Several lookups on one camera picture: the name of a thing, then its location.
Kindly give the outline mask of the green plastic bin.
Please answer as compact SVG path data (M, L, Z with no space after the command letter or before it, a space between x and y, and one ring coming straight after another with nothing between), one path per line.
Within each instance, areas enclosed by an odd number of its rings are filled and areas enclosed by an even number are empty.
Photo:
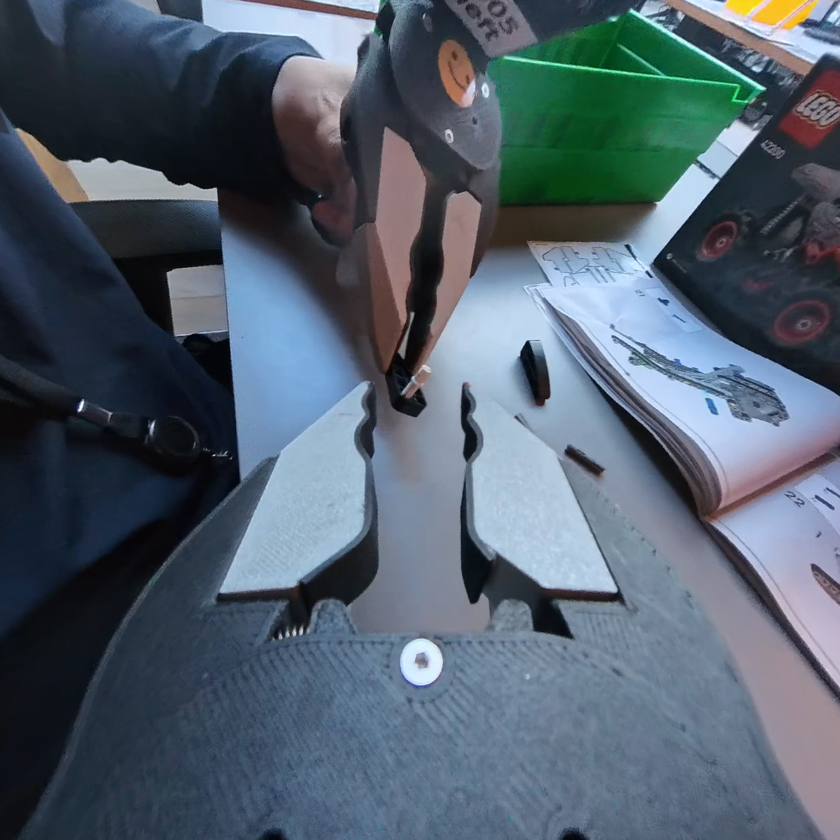
M639 14L492 60L499 205L656 203L760 92ZM440 233L445 185L423 168L421 230Z

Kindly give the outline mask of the person's left forearm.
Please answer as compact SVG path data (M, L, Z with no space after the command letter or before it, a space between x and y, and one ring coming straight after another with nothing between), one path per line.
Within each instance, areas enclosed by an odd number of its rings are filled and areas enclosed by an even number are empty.
M288 171L271 94L289 36L224 33L132 2L2 2L2 134L63 160L124 161L257 198L316 193Z

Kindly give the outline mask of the grey office chair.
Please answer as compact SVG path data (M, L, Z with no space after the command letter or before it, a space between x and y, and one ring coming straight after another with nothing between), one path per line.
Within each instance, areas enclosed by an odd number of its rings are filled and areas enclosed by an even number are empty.
M221 266L218 206L205 199L69 203L129 284L148 317L174 334L168 274Z

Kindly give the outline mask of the person's left hand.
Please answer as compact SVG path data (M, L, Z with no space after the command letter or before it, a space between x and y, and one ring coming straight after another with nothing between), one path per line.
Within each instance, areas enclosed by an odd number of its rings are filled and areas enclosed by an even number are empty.
M311 219L332 245L354 231L356 187L343 151L341 108L354 71L312 56L288 58L271 93L271 111L287 170L302 188L320 195Z

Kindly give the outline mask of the person's dark blue torso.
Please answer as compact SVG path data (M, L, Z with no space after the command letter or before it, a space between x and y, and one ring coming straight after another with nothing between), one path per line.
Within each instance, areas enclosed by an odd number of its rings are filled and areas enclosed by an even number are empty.
M233 398L142 309L2 118L2 356L113 411L184 418L236 448ZM237 479L175 475L81 421L2 404L2 838L60 761L92 674L137 595Z

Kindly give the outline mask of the yellow trays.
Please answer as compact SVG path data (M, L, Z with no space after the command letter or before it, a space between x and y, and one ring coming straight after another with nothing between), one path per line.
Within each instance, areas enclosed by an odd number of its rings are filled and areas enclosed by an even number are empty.
M753 25L787 31L793 30L805 21L819 3L819 1L726 1L723 7L731 14Z

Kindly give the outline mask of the wooden background desk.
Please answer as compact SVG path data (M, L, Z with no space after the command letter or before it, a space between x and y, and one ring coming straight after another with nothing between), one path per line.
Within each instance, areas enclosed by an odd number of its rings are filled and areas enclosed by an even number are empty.
M816 2L798 2L777 24L758 23L756 17L773 2L742 2L745 14L727 5L712 1L664 1L699 24L712 29L745 49L765 56L784 68L804 75L824 56L839 57L838 44L817 38L801 24L787 28L789 20Z

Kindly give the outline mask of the black lego set box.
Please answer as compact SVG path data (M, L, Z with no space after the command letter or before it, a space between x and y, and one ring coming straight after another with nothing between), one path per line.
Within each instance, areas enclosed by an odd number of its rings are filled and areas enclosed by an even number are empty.
M839 62L824 55L657 255L731 341L839 393Z

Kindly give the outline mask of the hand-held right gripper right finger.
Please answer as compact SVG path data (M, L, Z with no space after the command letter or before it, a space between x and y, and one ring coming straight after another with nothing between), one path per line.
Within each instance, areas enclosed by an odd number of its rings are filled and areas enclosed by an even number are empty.
M617 601L618 584L556 452L469 383L460 420L460 569L469 602Z

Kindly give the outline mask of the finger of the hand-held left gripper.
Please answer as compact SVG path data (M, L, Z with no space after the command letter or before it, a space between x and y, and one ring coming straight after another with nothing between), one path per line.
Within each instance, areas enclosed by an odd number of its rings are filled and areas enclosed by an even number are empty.
M443 207L438 242L427 249L414 290L421 293L406 342L406 362L425 364L473 274L481 204L468 192L451 193Z
M427 190L424 169L412 146L385 128L374 219L353 238L351 272L366 281L371 302L371 344L377 367L393 366L410 322L412 252L419 235Z

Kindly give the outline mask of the open lego instruction booklet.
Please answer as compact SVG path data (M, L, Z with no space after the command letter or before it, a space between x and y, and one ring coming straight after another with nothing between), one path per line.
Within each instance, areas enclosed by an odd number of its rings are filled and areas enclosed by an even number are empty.
M527 291L838 693L838 395L724 338L644 272Z

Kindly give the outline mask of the white sticker sheet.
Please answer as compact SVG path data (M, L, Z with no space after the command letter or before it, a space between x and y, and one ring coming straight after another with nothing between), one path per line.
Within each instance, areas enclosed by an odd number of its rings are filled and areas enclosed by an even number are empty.
M551 287L634 285L653 278L626 242L529 241L528 247Z

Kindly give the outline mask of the black curved lego piece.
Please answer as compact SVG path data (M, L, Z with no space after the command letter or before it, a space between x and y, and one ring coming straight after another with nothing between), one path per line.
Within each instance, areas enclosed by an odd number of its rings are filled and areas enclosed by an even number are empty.
M551 396L550 372L542 342L527 340L520 350L520 362L532 399L538 406L543 406Z

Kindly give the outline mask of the black lego beam white pin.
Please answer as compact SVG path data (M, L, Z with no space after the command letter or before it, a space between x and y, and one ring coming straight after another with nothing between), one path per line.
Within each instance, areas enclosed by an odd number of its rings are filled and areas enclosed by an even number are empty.
M430 367L423 364L417 373L412 374L407 369L403 357L395 353L385 373L385 383L392 407L399 413L418 417L427 407L423 387L431 373Z

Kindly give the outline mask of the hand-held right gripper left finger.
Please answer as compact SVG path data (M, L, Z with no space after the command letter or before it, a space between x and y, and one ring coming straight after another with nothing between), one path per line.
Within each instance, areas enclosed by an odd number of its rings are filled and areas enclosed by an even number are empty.
M357 385L284 447L221 584L220 601L351 605L378 569L375 387Z

